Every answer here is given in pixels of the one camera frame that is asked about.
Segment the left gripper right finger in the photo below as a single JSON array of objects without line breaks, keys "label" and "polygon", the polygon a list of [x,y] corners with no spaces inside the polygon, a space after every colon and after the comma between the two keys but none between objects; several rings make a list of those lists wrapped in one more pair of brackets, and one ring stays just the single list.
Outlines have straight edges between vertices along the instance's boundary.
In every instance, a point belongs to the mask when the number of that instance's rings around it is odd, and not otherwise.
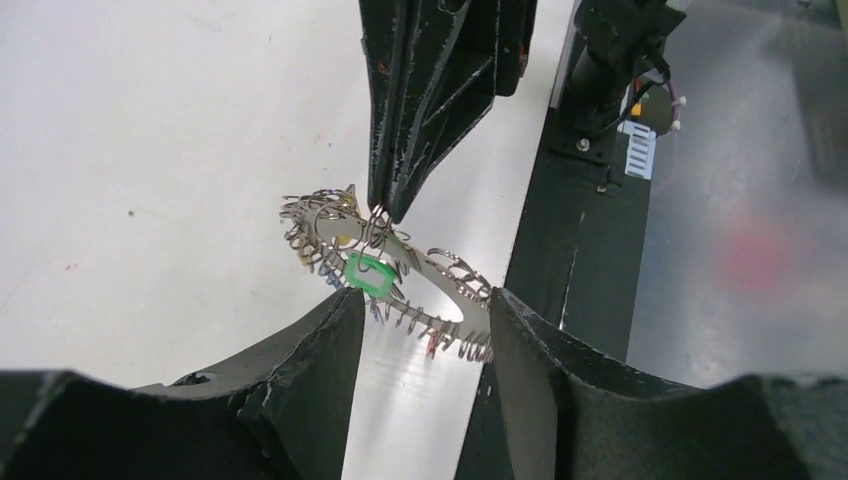
[{"label": "left gripper right finger", "polygon": [[518,479],[843,479],[847,382],[749,374],[695,388],[559,330],[505,289],[494,363]]}]

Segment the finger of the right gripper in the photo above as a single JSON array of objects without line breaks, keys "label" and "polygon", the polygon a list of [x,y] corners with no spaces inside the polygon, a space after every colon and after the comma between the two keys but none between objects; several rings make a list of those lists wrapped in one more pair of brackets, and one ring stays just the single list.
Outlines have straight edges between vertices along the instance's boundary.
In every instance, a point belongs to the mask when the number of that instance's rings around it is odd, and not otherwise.
[{"label": "finger of the right gripper", "polygon": [[515,93],[527,63],[534,1],[414,1],[404,34],[387,215],[407,215],[438,164]]},{"label": "finger of the right gripper", "polygon": [[398,141],[404,114],[409,55],[421,3],[361,1],[362,49],[370,95],[367,202],[372,209],[406,211]]}]

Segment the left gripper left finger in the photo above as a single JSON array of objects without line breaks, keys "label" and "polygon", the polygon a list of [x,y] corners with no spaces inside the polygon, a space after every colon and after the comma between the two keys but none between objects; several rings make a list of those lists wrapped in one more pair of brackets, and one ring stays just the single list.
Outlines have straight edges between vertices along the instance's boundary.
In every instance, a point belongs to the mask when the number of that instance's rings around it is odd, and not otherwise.
[{"label": "left gripper left finger", "polygon": [[1,375],[5,479],[338,479],[364,333],[341,289],[283,330],[172,385],[72,371]]}]

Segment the metal disc keyring holder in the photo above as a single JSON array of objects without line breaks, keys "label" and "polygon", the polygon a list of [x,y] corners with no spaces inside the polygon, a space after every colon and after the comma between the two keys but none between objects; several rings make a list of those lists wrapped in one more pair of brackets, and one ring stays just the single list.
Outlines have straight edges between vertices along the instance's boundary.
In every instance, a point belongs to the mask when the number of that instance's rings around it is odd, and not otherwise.
[{"label": "metal disc keyring holder", "polygon": [[[464,259],[445,249],[415,248],[379,208],[364,217],[353,185],[286,195],[282,201],[279,218],[291,224],[285,239],[310,272],[332,287],[360,289],[378,322],[392,322],[409,336],[428,339],[430,356],[455,348],[466,361],[492,361],[489,308],[494,287]],[[444,294],[460,317],[437,315],[415,304],[401,288],[410,274]]]}]

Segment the key with green tag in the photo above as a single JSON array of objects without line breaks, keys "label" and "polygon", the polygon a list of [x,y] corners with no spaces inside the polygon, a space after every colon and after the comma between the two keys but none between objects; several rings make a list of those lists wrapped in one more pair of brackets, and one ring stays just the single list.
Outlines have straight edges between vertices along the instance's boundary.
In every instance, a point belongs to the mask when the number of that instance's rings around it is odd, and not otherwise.
[{"label": "key with green tag", "polygon": [[387,296],[398,277],[380,258],[358,251],[350,252],[343,275],[351,286],[373,297]]}]

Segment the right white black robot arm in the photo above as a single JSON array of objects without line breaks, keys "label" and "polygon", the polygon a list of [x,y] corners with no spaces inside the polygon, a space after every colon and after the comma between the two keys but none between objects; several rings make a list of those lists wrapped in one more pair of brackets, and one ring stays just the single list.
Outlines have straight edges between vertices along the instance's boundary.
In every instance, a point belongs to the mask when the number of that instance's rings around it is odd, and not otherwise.
[{"label": "right white black robot arm", "polygon": [[[428,176],[517,89],[527,66],[533,1],[363,1],[362,48],[370,90],[367,202],[401,222]],[[594,137],[618,125],[625,87],[670,68],[664,44],[683,22],[675,1],[579,1],[572,20],[562,107]]]}]

